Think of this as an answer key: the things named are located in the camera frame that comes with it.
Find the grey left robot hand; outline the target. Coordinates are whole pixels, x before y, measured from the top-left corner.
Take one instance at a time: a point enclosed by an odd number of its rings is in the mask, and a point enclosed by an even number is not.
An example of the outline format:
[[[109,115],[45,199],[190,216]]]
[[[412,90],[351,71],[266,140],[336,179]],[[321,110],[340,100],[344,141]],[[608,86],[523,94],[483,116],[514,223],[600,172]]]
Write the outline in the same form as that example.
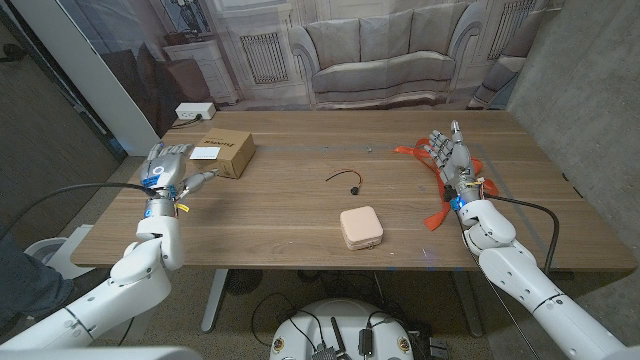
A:
[[[177,202],[189,194],[199,191],[202,186],[218,175],[213,169],[184,177],[187,155],[193,144],[165,146],[159,142],[152,147],[140,171],[140,183],[152,189],[156,195],[146,202],[144,218],[156,216],[176,217]]]

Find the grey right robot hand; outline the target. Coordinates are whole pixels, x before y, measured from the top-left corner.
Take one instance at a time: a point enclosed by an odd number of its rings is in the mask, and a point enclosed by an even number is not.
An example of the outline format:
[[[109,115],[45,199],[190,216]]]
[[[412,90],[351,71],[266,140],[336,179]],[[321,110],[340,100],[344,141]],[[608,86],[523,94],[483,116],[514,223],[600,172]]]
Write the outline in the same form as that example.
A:
[[[439,170],[445,185],[445,199],[454,210],[459,211],[466,204],[481,199],[475,167],[456,120],[451,122],[450,137],[434,130],[424,149]]]

